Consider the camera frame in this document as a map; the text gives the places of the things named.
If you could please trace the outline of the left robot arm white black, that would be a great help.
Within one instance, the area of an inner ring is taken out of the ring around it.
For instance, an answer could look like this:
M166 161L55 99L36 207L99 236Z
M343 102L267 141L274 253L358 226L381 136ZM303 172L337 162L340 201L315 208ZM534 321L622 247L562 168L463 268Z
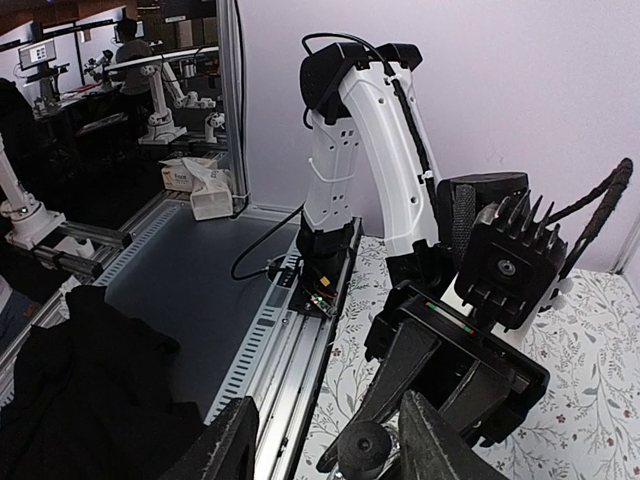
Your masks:
M565 247L535 221L525 175L440 178L413 95L421 60L411 44L351 37L304 59L314 178L297 239L302 283L327 293L334 280L355 231L348 193L364 151L392 288L366 339L380 366L354 421L386 421L411 390L464 443L494 444L523 423L549 374L493 329L536 314Z

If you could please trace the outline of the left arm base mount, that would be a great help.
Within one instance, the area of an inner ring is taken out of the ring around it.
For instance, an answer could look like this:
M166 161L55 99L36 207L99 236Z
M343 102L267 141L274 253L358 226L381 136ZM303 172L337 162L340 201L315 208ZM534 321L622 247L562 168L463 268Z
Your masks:
M298 258L289 266L282 257L267 277L293 291L287 307L303 315L336 319L344 306L362 234L361 219L352 218L329 232L314 231L306 220L295 239Z

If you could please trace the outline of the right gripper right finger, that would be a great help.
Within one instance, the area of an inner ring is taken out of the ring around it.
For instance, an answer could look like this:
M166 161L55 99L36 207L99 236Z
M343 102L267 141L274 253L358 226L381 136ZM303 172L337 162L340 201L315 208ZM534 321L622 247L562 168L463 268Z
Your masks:
M418 392L403 394L398 426L400 479L505 479Z

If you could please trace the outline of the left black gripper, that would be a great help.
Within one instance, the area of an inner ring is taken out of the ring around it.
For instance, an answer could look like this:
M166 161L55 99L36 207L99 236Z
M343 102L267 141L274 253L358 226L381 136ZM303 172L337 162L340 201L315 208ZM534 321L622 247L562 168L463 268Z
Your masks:
M359 409L316 464L329 473L338 441L360 421L384 423L412 390L469 446L504 441L547 390L548 370L491 333L475 329L417 284L394 287L365 341L380 366Z

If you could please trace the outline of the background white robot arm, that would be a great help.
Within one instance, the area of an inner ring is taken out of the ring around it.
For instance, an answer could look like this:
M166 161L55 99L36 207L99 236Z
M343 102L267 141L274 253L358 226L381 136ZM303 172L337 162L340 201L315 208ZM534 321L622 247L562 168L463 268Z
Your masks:
M200 97L196 91L184 93L168 63L150 63L142 66L140 72L149 80L153 102L153 112L147 120L147 133L138 139L140 145L168 145L187 132L185 127L174 123L165 88L168 88L174 109L210 111L204 120L204 141L210 144L218 142L216 132L225 125L225 115L216 110L215 100Z

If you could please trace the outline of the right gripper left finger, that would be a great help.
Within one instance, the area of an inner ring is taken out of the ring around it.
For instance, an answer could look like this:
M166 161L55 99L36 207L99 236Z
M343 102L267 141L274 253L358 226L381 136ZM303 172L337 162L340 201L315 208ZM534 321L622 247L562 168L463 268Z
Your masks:
M169 470L169 478L253 479L258 427L253 398L232 399Z

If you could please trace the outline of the near white robot arm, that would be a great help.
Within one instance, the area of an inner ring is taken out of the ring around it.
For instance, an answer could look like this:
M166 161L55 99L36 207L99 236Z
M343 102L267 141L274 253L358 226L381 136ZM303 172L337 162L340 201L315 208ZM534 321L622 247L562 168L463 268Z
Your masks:
M5 240L12 246L33 251L65 225L63 213L48 210L43 202L24 189L10 164L4 139L1 139L1 189L6 196L1 203L1 216L8 218L12 225Z

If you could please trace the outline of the black sleeved forearm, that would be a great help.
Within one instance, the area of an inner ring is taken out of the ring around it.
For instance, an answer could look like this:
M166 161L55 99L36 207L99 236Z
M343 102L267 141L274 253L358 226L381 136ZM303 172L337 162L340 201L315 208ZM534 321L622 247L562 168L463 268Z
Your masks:
M1 411L4 479L157 479L204 431L198 406L174 400L179 343L105 300L67 294L68 320L34 326Z

